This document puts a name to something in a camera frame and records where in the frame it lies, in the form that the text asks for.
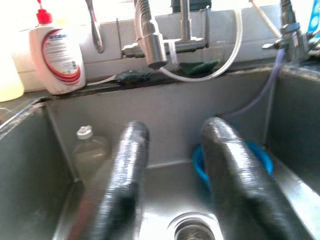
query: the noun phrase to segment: sink drain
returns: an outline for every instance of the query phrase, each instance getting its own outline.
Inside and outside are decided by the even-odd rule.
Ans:
[[[216,217],[197,212],[176,217],[168,233],[170,240],[223,240]]]
[[[189,224],[178,230],[175,240],[215,240],[214,234],[206,226]]]

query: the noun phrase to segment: green sponge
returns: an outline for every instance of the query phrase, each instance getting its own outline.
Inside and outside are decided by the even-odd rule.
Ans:
[[[179,66],[187,75],[205,74],[210,72],[217,64],[219,60],[213,60],[209,62],[182,62]]]

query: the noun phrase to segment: sink basin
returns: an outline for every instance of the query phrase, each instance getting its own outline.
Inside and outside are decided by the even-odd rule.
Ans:
[[[214,214],[209,189],[191,162],[150,167],[145,178],[144,201],[141,240],[174,240],[175,235],[168,228],[178,216]]]
[[[72,151],[77,144],[76,131],[80,126],[92,125],[97,136],[107,137],[114,146],[123,127],[138,120],[150,132],[139,239],[183,240],[184,236],[192,239],[192,234],[199,233],[204,239],[214,235],[218,240],[221,232],[215,205],[207,186],[193,168],[192,152],[201,142],[200,129],[204,121],[245,105],[260,91],[270,71],[269,66],[262,66],[229,72],[198,83],[170,82],[123,90],[118,87],[92,90],[49,100],[20,115],[20,124],[9,125],[8,132],[0,135],[0,156],[6,159],[1,159],[0,163],[5,163],[2,166],[7,171],[6,175],[0,173],[0,176],[6,176],[2,182],[7,184],[6,188],[0,188],[0,196],[21,198],[25,204],[13,201],[14,205],[10,205],[0,197],[0,239],[3,236],[16,240],[66,239],[84,192],[72,161]],[[314,150],[319,142],[314,138],[314,129],[320,129],[320,77],[318,73],[303,71],[297,67],[283,67],[277,86],[259,104],[229,122],[243,138],[267,146],[275,162],[274,179],[310,234],[320,239],[317,227],[320,226],[317,188],[320,164],[315,161],[319,154]],[[299,137],[292,137],[290,128]],[[52,138],[50,143],[46,141],[46,134]],[[38,152],[37,145],[28,141],[31,139],[43,151]],[[11,143],[14,143],[15,151],[7,150]],[[309,153],[308,160],[304,160],[306,153]],[[46,166],[50,164],[54,171],[41,175],[43,184],[28,177],[48,171]],[[33,186],[32,194],[20,191],[25,183]],[[55,198],[42,198],[46,191]],[[35,199],[41,200],[46,213],[45,217],[40,215],[43,218],[35,218],[42,210]],[[18,209],[16,216],[25,216],[25,222],[43,221],[31,221],[33,231],[25,234],[23,222],[7,221],[15,209]]]

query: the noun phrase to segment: chrome faucet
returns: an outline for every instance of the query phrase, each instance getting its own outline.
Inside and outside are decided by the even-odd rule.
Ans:
[[[208,11],[205,18],[204,38],[192,36],[190,18],[190,0],[180,0],[181,5],[181,37],[164,40],[159,31],[156,19],[152,16],[149,0],[134,0],[135,5],[135,34],[138,43],[124,46],[122,55],[127,58],[146,58],[148,67],[159,69],[167,64],[169,42],[175,42],[177,53],[194,52],[209,46]]]
[[[281,20],[280,32],[282,37],[274,44],[265,44],[263,49],[285,49],[289,62],[299,63],[306,60],[308,52],[318,45],[318,41],[312,41],[315,36],[312,32],[303,34],[300,30],[300,23],[296,21],[291,0],[281,0]]]

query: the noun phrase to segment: blue object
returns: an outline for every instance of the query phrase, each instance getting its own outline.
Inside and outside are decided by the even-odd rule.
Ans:
[[[313,6],[312,6],[312,12],[308,27],[308,32],[314,32],[318,29],[318,26],[320,24],[320,6],[319,6],[319,0],[314,0]],[[320,33],[315,36],[315,38],[320,38]]]
[[[274,171],[274,165],[269,157],[269,155],[264,151],[260,146],[258,146],[254,141],[246,140],[246,144],[249,149],[253,152],[255,157],[263,164],[266,172],[272,176]],[[204,183],[209,186],[209,178],[208,175],[204,172],[205,169],[205,155],[203,147],[198,146],[192,154],[192,161],[195,171],[198,173],[200,178],[204,181]]]

